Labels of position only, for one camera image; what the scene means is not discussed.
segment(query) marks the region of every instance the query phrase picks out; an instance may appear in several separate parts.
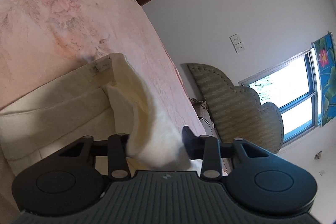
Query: window frame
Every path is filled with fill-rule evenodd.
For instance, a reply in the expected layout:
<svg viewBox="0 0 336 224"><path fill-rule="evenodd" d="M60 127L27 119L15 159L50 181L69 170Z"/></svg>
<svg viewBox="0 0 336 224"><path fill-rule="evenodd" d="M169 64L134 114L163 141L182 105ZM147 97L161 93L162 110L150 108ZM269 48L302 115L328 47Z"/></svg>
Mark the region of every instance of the window frame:
<svg viewBox="0 0 336 224"><path fill-rule="evenodd" d="M305 65L306 65L306 72L307 72L307 78L308 78L308 86L309 91L300 97L296 98L295 100L287 103L286 105L280 107L281 114L285 113L286 111L292 109L293 107L301 104L305 100L311 99L311 121L312 123L308 126L300 130L299 132L293 134L292 136L289 136L286 140L283 141L283 146L290 144L291 142L295 141L296 139L302 137L303 135L309 133L311 130L315 129L319 125L319 118L318 118L318 94L317 94L317 82L316 82L316 74L314 70L314 63L312 59L312 52L311 48L293 56L292 58L273 66L269 69L263 70L256 75L253 75L243 81L240 81L238 84L242 86L249 86L250 84L268 76L273 73L275 73L278 70L281 70L282 68L287 67L292 61L298 59L298 58L304 58Z"/></svg>

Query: ridged plastic surface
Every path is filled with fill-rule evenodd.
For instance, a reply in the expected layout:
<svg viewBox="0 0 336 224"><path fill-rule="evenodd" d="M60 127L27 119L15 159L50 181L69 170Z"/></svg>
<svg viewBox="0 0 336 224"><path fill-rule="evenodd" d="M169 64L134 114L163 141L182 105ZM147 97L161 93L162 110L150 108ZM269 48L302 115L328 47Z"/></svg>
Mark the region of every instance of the ridged plastic surface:
<svg viewBox="0 0 336 224"><path fill-rule="evenodd" d="M317 224L309 214L266 218L235 204L220 183L205 182L196 172L138 171L113 183L92 207L50 218L23 213L14 224Z"/></svg>

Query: pink flower print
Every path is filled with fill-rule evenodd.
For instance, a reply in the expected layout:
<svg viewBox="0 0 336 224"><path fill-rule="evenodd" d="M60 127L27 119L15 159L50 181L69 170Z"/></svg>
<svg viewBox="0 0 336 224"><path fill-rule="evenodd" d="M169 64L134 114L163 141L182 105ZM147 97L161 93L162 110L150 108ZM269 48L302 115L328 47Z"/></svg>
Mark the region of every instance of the pink flower print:
<svg viewBox="0 0 336 224"><path fill-rule="evenodd" d="M322 68L324 68L326 65L329 64L328 61L328 52L326 49L320 50L320 59L319 59L320 65Z"/></svg>
<svg viewBox="0 0 336 224"><path fill-rule="evenodd" d="M81 7L78 0L43 0L42 3L50 7L54 18L63 22L77 17Z"/></svg>

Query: lotus flower print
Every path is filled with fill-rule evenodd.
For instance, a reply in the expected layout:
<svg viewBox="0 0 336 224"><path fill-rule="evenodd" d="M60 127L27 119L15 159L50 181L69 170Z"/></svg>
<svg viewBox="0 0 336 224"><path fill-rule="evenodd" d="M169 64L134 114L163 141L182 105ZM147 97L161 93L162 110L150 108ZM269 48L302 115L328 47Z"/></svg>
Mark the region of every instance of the lotus flower print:
<svg viewBox="0 0 336 224"><path fill-rule="evenodd" d="M319 62L320 62L320 65L321 65L322 68L324 68L326 65L329 64L328 52L326 52L326 49L320 50Z"/></svg>

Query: green cushion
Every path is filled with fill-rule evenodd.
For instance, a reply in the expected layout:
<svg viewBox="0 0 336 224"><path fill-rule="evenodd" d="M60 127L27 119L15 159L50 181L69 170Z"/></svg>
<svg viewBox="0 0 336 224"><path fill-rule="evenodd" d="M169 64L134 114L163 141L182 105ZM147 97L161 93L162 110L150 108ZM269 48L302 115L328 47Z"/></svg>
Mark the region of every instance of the green cushion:
<svg viewBox="0 0 336 224"><path fill-rule="evenodd" d="M255 90L234 86L219 69L204 64L187 64L205 101L222 142L244 138L277 153L284 139L279 108L270 102L260 105Z"/></svg>

